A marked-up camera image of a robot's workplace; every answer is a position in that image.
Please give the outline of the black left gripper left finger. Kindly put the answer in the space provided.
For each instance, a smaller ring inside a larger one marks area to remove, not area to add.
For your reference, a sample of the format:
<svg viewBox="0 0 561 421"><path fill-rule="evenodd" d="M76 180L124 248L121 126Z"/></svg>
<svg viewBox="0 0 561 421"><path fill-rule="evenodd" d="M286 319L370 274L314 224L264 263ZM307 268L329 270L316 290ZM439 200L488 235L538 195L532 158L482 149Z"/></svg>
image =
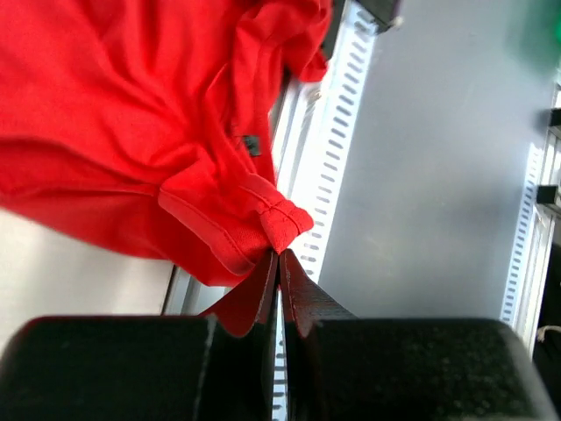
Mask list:
<svg viewBox="0 0 561 421"><path fill-rule="evenodd" d="M1 358L4 420L268 420L278 257L198 316L51 316Z"/></svg>

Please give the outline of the red tank top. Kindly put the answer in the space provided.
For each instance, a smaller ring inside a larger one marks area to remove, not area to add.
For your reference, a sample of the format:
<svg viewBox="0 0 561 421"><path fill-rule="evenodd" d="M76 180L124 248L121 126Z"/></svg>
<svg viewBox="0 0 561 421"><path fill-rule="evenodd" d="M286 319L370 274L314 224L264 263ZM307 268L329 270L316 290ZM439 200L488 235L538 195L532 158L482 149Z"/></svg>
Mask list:
<svg viewBox="0 0 561 421"><path fill-rule="evenodd" d="M1 205L234 286L313 227L276 187L282 76L323 79L328 1L4 1Z"/></svg>

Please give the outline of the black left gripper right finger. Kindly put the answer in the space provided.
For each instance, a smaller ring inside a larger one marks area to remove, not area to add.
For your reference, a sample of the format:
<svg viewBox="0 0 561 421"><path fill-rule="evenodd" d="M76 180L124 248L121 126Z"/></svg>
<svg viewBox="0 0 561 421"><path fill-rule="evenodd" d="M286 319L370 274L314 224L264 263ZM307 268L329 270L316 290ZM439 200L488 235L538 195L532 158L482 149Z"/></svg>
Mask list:
<svg viewBox="0 0 561 421"><path fill-rule="evenodd" d="M290 420L552 420L512 329L487 318L358 318L279 258Z"/></svg>

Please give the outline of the green tank top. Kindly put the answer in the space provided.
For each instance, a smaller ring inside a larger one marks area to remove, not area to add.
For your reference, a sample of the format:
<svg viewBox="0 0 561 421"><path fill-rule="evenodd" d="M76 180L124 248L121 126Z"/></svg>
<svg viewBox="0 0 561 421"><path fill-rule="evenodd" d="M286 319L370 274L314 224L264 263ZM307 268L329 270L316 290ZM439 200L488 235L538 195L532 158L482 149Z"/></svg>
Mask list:
<svg viewBox="0 0 561 421"><path fill-rule="evenodd" d="M554 79L560 61L559 1L510 1L506 47L526 71Z"/></svg>

